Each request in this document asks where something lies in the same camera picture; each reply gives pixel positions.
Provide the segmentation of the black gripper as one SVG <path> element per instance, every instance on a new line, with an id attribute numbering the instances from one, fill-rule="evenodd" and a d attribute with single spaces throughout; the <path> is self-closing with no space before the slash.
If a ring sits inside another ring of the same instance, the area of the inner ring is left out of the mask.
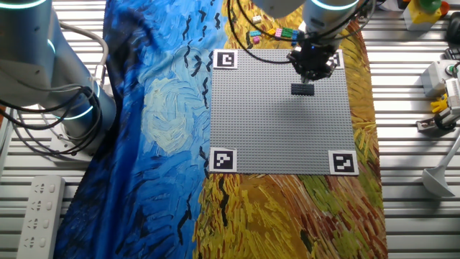
<path id="1" fill-rule="evenodd" d="M 287 55 L 301 81 L 317 81 L 329 78 L 336 69 L 335 62 L 329 60 L 333 55 L 330 45 L 303 45 L 301 51 L 291 50 Z"/>

